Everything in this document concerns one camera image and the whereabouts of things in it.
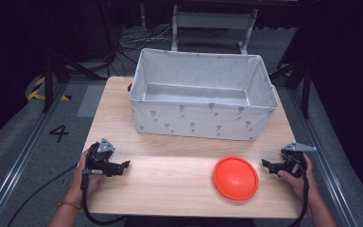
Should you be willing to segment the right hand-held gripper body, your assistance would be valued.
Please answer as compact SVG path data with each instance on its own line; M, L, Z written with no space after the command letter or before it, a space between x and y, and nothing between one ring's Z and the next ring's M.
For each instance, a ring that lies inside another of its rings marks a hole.
M307 163L303 157L305 152L315 152L315 147L298 142L292 142L282 147L281 154L284 162L277 167L276 172L284 170L291 175L302 175L307 169Z

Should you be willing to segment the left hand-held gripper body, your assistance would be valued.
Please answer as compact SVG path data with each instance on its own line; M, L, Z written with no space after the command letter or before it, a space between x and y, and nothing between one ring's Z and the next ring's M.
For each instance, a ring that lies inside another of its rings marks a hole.
M88 149L84 173L113 176L117 169L121 169L118 164L109 161L114 150L115 146L105 138L92 144Z

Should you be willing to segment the red round plastic disc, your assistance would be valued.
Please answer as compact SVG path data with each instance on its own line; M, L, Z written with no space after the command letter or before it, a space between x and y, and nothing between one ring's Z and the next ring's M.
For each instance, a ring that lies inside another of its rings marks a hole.
M221 158L213 170L213 182L218 192L234 201L245 201L257 191L259 180L254 167L236 156Z

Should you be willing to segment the white fabric storage box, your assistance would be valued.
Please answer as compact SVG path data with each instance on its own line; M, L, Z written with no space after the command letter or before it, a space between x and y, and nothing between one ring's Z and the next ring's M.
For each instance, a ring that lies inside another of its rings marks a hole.
M259 55L144 49L130 88L136 130L255 140L279 103Z

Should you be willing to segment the person's right hand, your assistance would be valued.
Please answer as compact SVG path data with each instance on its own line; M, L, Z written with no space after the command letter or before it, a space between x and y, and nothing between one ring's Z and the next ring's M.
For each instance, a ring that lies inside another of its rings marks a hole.
M309 185L308 199L311 201L316 195L319 194L318 184L317 184L317 181L313 174L312 162L310 161L309 157L306 154L304 154L303 157L307 164L306 178L307 178L308 185ZM303 191L304 191L303 177L295 178L294 176L292 176L291 174L289 174L288 172L286 172L284 170L279 170L277 175L279 177L281 177L283 180L285 180L287 183L289 183L291 185L293 191L295 192L295 194L300 199L303 199Z

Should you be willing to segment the black tripod stand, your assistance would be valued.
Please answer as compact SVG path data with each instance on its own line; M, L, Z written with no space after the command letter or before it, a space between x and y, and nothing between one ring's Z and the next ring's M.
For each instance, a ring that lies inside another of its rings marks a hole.
M82 66L80 63L71 60L68 57L52 54L46 58L45 68L44 68L44 79L45 79L45 100L43 112L47 113L54 102L54 91L53 91L53 77L56 77L59 83L67 83L70 81L70 70L66 68L70 65L76 72L87 76L89 79L93 80L106 80L91 69Z
M287 90L296 90L300 83L302 83L301 110L303 116L308 119L308 106L312 78L310 61L297 61L291 63L285 67L280 68L276 72L271 73L269 78L274 80L287 74L290 74L287 81L285 82L285 87Z

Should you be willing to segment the metal floor rail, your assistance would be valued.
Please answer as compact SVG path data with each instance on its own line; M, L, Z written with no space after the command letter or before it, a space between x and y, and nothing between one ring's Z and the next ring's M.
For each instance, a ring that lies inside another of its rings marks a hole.
M5 180L0 186L0 214L9 200L14 187L22 176L31 155L33 154L34 149L41 138L43 128L47 124L47 121L50 115L53 113L53 110L60 102L61 96L65 92L67 86L67 83L59 83L57 85L56 89L54 90L50 106L45 113L41 113L39 115L36 125L32 129L31 134L28 136L25 145L17 155L14 164L10 166L9 173L6 175Z
M349 203L343 193L341 183L337 177L335 169L331 166L329 158L324 153L323 146L321 145L315 129L313 128L311 120L306 119L303 114L299 95L295 91L288 91L287 93L293 103L294 111L305 130L305 134L310 140L310 144L316 149L313 153L315 163L319 166L320 174L324 180L328 193L333 200L334 206L337 209L338 216L342 221L343 226L357 227L357 221L354 217L354 213L349 207Z

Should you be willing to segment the grey metal frame stand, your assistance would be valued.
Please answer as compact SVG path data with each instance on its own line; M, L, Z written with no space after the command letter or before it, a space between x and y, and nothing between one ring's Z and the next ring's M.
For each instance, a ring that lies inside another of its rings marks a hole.
M219 28L239 29L245 31L245 38L237 45L243 55L248 54L248 44L257 19L257 9L248 14L186 12L180 11L178 5L173 6L172 44L171 50L178 50L178 29L185 28Z

